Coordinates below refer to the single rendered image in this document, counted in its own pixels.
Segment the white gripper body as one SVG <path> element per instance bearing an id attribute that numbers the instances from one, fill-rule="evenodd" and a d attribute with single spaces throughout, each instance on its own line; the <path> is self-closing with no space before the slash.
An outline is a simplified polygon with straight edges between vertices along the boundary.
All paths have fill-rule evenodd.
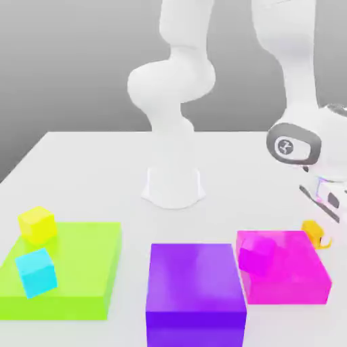
<path id="1" fill-rule="evenodd" d="M 347 239 L 347 184 L 319 184 L 310 190 L 300 184 L 299 189 L 325 213 L 320 218 L 325 232 Z"/>

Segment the small orange cube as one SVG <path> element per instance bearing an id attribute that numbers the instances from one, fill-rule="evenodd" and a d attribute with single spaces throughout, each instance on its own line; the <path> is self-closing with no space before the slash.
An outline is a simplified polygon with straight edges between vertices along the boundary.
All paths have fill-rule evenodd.
<path id="1" fill-rule="evenodd" d="M 324 248 L 321 243 L 324 231 L 314 220 L 304 220 L 302 222 L 302 230 L 307 234 L 315 249 Z"/>

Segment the small magenta cube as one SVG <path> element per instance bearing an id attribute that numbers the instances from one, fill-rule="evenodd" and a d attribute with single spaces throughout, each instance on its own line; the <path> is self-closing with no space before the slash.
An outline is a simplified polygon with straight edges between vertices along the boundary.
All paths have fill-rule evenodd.
<path id="1" fill-rule="evenodd" d="M 239 249 L 239 268 L 250 274 L 266 276 L 273 262 L 275 249 L 273 239 L 247 233 Z"/>

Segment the small yellow cube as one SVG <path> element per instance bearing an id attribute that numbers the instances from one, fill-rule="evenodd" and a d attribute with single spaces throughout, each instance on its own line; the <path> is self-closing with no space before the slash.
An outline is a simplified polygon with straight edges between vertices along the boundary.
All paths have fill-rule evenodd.
<path id="1" fill-rule="evenodd" d="M 54 214 L 37 206 L 18 216 L 22 237 L 32 245 L 43 245 L 57 235 Z"/>

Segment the small cyan cube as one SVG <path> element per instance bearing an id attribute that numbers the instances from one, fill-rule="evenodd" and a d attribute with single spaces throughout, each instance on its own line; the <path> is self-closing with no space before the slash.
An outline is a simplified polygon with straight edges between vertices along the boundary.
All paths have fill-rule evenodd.
<path id="1" fill-rule="evenodd" d="M 58 286 L 54 263 L 46 248 L 18 256 L 15 263 L 28 299 L 37 297 Z"/>

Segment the large pink box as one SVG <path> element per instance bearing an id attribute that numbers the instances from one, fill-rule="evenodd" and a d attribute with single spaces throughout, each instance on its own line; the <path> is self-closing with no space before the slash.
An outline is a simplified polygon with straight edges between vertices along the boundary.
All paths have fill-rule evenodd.
<path id="1" fill-rule="evenodd" d="M 248 304 L 326 304 L 331 277 L 305 232 L 300 230 L 239 230 L 236 253 L 247 233 L 271 238 L 276 243 L 266 276 L 242 271 Z"/>

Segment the large purple box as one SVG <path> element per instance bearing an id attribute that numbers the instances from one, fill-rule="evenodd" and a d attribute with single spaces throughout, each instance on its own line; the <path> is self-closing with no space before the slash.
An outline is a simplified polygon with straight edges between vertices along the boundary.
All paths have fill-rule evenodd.
<path id="1" fill-rule="evenodd" d="M 153 243 L 147 347 L 243 347 L 247 309 L 230 243 Z"/>

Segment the large green box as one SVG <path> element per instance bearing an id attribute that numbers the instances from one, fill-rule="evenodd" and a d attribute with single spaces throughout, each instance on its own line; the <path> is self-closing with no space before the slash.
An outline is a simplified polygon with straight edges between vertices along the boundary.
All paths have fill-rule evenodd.
<path id="1" fill-rule="evenodd" d="M 118 222 L 59 222 L 46 248 L 56 271 L 55 289 L 28 299 L 16 258 L 34 251 L 18 238 L 0 266 L 0 321 L 105 320 L 119 256 Z"/>

